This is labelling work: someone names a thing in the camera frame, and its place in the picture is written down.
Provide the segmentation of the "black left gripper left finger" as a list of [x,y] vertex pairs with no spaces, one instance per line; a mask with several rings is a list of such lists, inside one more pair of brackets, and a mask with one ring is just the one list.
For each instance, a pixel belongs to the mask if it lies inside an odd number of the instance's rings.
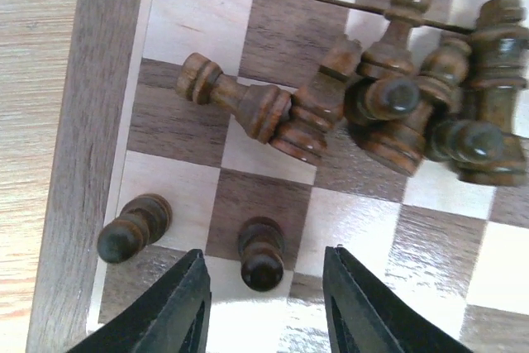
[[132,305],[71,352],[204,352],[212,305],[203,252],[188,251]]

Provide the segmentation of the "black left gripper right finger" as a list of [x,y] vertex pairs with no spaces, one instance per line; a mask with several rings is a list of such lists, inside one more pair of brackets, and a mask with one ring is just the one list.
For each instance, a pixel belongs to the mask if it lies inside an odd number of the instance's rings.
[[469,352],[412,310],[342,246],[325,249],[322,289],[333,352]]

